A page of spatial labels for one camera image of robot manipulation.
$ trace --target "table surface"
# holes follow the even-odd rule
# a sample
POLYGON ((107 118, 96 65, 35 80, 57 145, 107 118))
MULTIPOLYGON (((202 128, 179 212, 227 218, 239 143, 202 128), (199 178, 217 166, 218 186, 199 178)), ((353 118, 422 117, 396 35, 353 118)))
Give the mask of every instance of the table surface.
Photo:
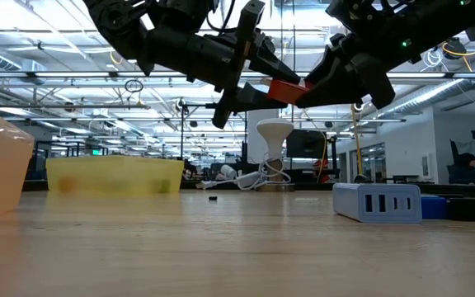
POLYGON ((0 296, 475 296, 475 223, 361 224, 329 195, 26 193, 0 296))

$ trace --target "monitor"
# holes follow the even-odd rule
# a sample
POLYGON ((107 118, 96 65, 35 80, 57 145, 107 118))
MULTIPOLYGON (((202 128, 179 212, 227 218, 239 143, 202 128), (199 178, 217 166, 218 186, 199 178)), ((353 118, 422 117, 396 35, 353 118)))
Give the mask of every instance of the monitor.
MULTIPOLYGON (((293 130, 287 137, 287 157, 321 159, 324 146, 327 144, 322 132, 293 130)), ((323 157, 327 159, 327 147, 323 157)))

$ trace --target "ceiling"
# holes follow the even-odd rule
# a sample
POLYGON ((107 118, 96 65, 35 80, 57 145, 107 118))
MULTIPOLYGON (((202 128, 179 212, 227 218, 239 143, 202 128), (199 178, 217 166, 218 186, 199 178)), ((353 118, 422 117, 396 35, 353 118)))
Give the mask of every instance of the ceiling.
MULTIPOLYGON (((246 0, 237 0, 236 9, 232 14, 228 27, 236 26, 239 18, 239 9, 246 0)), ((328 38, 336 33, 345 33, 346 29, 339 21, 328 16, 324 10, 327 1, 295 0, 294 10, 291 1, 272 0, 266 5, 266 10, 259 27, 272 37, 276 46, 276 53, 287 65, 297 72, 308 72, 321 60, 323 49, 328 38)), ((216 13, 209 16, 211 22, 220 27, 223 16, 226 15, 229 0, 223 0, 216 13)), ((205 23, 200 34, 214 34, 205 23)), ((465 34, 459 38, 469 50, 475 50, 475 43, 468 42, 465 34)), ((87 13, 87 8, 81 0, 0 0, 0 55, 13 63, 30 65, 44 71, 139 71, 136 63, 122 59, 96 31, 87 13)), ((462 60, 442 60, 450 70, 463 69, 462 60)), ((426 59, 417 64, 403 64, 394 71, 400 72, 429 72, 440 71, 438 67, 429 67, 426 59)), ((182 99, 189 104, 205 104, 217 102, 220 94, 214 92, 213 87, 203 82, 189 83, 184 78, 139 78, 145 88, 138 93, 125 92, 128 78, 112 79, 62 79, 48 78, 42 86, 24 84, 19 80, 0 79, 0 88, 16 94, 17 97, 31 100, 41 98, 41 104, 76 104, 93 105, 126 105, 126 109, 78 109, 75 112, 64 110, 39 111, 38 115, 65 117, 101 116, 119 118, 148 118, 153 121, 133 121, 129 125, 149 136, 171 136, 166 144, 177 145, 180 136, 180 122, 163 122, 159 119, 180 118, 176 109, 177 102, 182 99), (144 105, 146 108, 131 108, 135 105, 144 105)), ((242 83, 250 82, 256 88, 268 89, 264 80, 258 78, 242 79, 242 83)), ((405 82, 394 85, 397 98, 404 97, 415 91, 420 84, 405 82)), ((290 108, 280 111, 281 116, 290 116, 290 108)), ((321 106, 307 110, 312 118, 346 118, 350 116, 350 106, 335 105, 321 106)), ((199 119, 196 127, 186 125, 185 131, 190 134, 185 152, 225 153, 239 152, 239 146, 245 125, 244 115, 233 117, 233 120, 209 139, 203 137, 203 131, 216 131, 208 119, 213 115, 212 110, 205 108, 190 108, 189 121, 199 119)), ((294 108, 294 117, 303 119, 307 116, 299 109, 294 108)), ((63 127, 62 124, 51 122, 52 125, 63 127)), ((312 122, 299 122, 302 128, 314 128, 312 122)), ((89 130, 101 131, 106 134, 125 134, 119 127, 105 127, 103 122, 88 123, 89 130)), ((339 124, 334 129, 340 130, 339 124)))

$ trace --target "yellow plastic bin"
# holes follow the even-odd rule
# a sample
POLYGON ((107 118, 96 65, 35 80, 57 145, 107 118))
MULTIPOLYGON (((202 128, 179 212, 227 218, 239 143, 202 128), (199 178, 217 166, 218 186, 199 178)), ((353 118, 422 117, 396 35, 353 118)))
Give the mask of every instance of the yellow plastic bin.
POLYGON ((182 161, 128 156, 47 159, 49 190, 95 196, 177 193, 182 161))

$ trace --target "desk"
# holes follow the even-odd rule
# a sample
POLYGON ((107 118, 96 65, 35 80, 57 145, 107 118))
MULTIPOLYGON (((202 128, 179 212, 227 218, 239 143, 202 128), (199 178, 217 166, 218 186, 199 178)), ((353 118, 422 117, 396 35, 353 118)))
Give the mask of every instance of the desk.
POLYGON ((0 296, 98 295, 475 296, 475 223, 360 224, 325 191, 24 193, 0 217, 0 296))

